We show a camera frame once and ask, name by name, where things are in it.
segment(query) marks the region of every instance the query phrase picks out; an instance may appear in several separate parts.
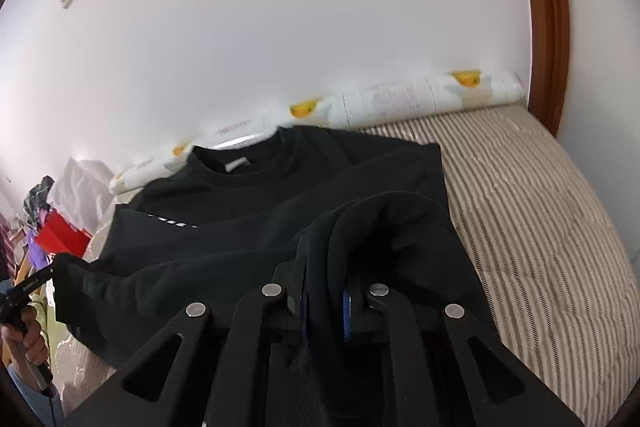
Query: purple cloth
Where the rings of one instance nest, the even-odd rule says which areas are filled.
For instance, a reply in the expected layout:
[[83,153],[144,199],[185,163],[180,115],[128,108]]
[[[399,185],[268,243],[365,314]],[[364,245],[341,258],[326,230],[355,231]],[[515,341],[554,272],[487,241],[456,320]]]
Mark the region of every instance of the purple cloth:
[[35,267],[36,270],[40,270],[49,264],[49,256],[42,248],[36,245],[36,236],[37,233],[33,229],[28,229],[27,244],[29,245],[29,250],[27,251],[27,256],[31,266]]

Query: white wall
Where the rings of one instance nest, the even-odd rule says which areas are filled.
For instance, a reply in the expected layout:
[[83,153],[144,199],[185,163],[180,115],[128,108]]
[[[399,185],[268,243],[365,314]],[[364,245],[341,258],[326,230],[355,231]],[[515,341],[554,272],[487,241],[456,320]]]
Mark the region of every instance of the white wall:
[[4,197],[4,194],[0,192],[0,214],[2,214],[2,217],[9,220],[15,216],[18,210],[19,208],[12,207],[9,201]]
[[471,67],[528,83],[528,0],[7,0],[0,188],[18,204],[69,155],[117,169],[275,103]]
[[570,5],[569,85],[558,138],[633,255],[640,250],[640,0]]

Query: clothing label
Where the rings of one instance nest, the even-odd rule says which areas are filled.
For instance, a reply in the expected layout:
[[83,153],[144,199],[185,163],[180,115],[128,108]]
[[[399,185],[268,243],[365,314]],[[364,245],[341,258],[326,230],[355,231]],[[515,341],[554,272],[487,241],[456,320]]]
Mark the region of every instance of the clothing label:
[[242,164],[245,164],[245,163],[249,163],[249,160],[247,158],[245,158],[244,156],[242,156],[242,158],[238,158],[237,160],[233,160],[232,162],[229,162],[228,164],[226,164],[225,165],[225,170],[227,172],[231,172],[236,167],[239,167],[239,166],[241,166]]

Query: human hand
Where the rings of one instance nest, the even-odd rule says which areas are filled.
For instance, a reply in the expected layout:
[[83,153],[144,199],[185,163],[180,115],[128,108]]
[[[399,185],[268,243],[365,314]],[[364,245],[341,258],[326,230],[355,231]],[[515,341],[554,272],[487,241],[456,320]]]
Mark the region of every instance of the human hand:
[[24,362],[17,344],[24,346],[26,358],[35,365],[40,365],[49,359],[49,349],[40,334],[42,328],[36,320],[36,310],[31,306],[26,306],[20,312],[20,316],[27,326],[27,334],[23,335],[21,331],[11,325],[2,325],[2,339],[7,343],[14,362],[14,369],[20,379],[28,386],[38,390],[38,382]]

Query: striped mattress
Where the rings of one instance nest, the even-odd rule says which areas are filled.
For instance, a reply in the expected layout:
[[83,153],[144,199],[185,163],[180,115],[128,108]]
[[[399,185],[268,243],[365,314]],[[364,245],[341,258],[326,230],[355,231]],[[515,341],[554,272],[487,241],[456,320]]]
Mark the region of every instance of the striped mattress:
[[[640,377],[638,286],[606,210],[554,138],[517,105],[364,132],[440,143],[451,219],[502,342],[587,427],[604,426]],[[55,367],[67,411],[113,371],[72,337]]]

